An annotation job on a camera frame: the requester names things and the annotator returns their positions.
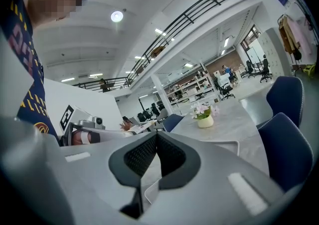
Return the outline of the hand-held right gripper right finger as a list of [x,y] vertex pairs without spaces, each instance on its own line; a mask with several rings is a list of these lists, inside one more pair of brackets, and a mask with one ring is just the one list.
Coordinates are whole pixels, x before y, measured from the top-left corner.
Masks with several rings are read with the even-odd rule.
[[255,223],[283,196],[265,173],[215,144],[159,132],[158,195],[140,217],[148,225]]

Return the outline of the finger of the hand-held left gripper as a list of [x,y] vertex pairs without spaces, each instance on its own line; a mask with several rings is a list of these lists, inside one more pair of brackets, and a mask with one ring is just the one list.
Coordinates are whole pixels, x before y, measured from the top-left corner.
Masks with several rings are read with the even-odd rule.
[[135,132],[131,131],[110,131],[110,130],[100,130],[100,142],[107,142],[116,139],[123,139],[136,135]]

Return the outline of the person's left hand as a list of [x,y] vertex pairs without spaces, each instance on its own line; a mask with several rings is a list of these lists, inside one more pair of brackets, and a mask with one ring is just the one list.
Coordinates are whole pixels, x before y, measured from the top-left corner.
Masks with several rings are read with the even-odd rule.
[[74,131],[72,133],[71,145],[87,145],[100,143],[100,135],[95,132]]

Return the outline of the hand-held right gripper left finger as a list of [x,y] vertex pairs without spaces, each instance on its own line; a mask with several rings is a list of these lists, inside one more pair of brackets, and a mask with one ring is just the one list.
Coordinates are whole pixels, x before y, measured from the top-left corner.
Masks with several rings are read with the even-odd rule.
[[68,193],[78,225],[158,225],[154,207],[144,208],[143,177],[157,152],[157,135],[143,133],[92,145],[63,147]]

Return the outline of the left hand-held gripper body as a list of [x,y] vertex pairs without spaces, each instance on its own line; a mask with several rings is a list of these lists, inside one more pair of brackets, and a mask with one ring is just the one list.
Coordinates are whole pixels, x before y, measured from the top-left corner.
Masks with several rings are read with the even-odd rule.
[[76,106],[68,105],[60,120],[60,128],[63,131],[60,145],[72,146],[71,138],[74,131],[80,130],[98,133],[97,130],[104,130],[105,126],[103,125],[102,118],[90,115]]

